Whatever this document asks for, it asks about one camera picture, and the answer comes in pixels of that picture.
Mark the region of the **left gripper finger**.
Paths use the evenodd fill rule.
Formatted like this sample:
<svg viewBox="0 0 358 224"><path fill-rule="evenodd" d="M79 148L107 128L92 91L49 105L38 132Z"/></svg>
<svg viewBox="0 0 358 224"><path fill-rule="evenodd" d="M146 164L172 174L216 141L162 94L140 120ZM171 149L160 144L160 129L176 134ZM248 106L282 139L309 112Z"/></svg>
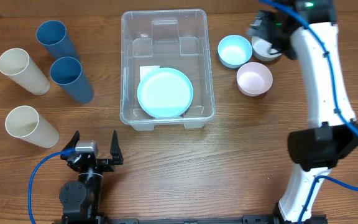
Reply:
<svg viewBox="0 0 358 224"><path fill-rule="evenodd" d="M75 148L77 142L80 140L80 132L76 131L71 140L68 142L68 144L63 148L63 150L67 149L73 149Z"/></svg>
<svg viewBox="0 0 358 224"><path fill-rule="evenodd" d="M119 147L119 141L118 141L116 130L113 131L113 135L112 135L110 155L112 155L113 159L123 159L122 152Z"/></svg>

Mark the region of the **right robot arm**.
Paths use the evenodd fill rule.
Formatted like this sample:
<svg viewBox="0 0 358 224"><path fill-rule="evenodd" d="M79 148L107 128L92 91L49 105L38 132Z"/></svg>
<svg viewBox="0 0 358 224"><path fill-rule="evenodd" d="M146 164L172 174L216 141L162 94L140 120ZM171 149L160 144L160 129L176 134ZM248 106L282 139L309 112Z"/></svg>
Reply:
<svg viewBox="0 0 358 224"><path fill-rule="evenodd" d="M260 37L300 63L308 127L288 135L293 170L270 223L326 223L311 209L323 182L358 146L358 121L347 97L339 59L337 13L332 1L269 1L249 35Z"/></svg>

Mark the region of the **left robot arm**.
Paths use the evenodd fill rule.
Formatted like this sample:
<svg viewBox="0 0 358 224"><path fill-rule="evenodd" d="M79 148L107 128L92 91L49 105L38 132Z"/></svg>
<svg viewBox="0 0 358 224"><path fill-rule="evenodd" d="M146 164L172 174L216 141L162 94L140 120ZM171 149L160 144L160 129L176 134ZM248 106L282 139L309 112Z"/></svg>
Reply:
<svg viewBox="0 0 358 224"><path fill-rule="evenodd" d="M78 173L76 181L67 182L60 190L63 205L62 223L110 223L110 219L99 211L103 174L113 172L116 165L122 165L124 158L119 147L117 132L112 134L110 158L98 158L96 141L81 141L75 132L63 148L60 159Z"/></svg>

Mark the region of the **light blue bowl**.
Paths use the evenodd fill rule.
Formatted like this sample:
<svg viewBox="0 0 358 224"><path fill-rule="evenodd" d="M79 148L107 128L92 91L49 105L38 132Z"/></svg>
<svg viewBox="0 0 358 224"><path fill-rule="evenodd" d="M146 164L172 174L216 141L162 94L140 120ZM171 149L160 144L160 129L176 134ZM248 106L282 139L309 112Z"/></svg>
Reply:
<svg viewBox="0 0 358 224"><path fill-rule="evenodd" d="M239 68L247 63L253 54L251 43L240 35L227 35L218 44L218 56L227 68Z"/></svg>

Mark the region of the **light blue plate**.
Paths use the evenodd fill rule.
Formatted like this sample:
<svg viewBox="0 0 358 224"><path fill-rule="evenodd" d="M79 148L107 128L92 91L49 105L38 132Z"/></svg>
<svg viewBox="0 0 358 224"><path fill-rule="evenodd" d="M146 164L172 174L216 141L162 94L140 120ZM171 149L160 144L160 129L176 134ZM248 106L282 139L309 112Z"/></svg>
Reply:
<svg viewBox="0 0 358 224"><path fill-rule="evenodd" d="M191 105L194 88L190 79L175 68L155 68L140 79L137 99L153 118L181 116Z"/></svg>

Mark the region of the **pink bowl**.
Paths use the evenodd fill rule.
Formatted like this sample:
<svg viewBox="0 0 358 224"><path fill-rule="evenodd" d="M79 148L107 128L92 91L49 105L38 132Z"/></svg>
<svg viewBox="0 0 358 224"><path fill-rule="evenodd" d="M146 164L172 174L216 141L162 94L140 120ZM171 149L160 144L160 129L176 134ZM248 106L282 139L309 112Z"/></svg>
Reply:
<svg viewBox="0 0 358 224"><path fill-rule="evenodd" d="M249 62L238 69L236 82L238 89L244 95L259 96L271 88L273 76L264 64Z"/></svg>

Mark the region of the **dark blue cup front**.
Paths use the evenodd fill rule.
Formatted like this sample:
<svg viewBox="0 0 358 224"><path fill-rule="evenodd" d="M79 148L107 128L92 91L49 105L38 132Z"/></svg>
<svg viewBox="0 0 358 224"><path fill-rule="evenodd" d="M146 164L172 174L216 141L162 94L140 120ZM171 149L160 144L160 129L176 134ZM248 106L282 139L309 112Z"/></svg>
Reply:
<svg viewBox="0 0 358 224"><path fill-rule="evenodd" d="M62 57L50 67L52 80L78 103L89 103L94 98L94 90L85 75L79 60Z"/></svg>

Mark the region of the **grey bowl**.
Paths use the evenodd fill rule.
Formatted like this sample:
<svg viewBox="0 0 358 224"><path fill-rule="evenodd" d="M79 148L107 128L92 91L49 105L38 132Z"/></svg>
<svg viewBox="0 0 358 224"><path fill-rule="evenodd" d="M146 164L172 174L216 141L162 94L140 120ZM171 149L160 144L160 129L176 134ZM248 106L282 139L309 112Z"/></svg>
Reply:
<svg viewBox="0 0 358 224"><path fill-rule="evenodd" d="M261 61L269 62L281 56L281 53L278 50L272 48L270 42L267 42L260 37L253 36L251 44L254 57Z"/></svg>

